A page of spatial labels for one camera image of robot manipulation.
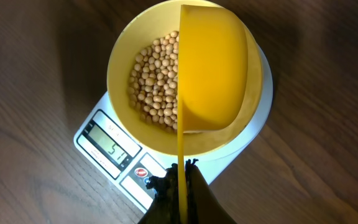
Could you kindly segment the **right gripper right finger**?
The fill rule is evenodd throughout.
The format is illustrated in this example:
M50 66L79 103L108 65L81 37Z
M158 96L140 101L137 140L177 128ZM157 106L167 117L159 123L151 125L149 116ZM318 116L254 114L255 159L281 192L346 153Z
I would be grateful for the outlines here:
M185 163L188 184L188 223L236 224L212 193L195 164L197 161L197 159L188 159Z

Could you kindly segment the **yellow measuring scoop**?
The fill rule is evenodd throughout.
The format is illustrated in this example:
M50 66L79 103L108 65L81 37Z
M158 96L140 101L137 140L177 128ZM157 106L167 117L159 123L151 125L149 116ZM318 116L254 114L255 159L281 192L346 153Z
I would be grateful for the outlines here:
M221 7L182 5L178 54L178 207L188 221L183 135L215 131L237 117L247 80L243 23Z

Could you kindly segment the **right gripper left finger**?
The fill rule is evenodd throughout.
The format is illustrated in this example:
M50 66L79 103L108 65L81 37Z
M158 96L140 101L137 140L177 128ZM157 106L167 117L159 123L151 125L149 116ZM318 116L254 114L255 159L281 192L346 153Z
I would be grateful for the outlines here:
M178 165L166 169L164 177L152 176L147 189L155 190L155 197L138 224L178 224L180 212L178 203Z

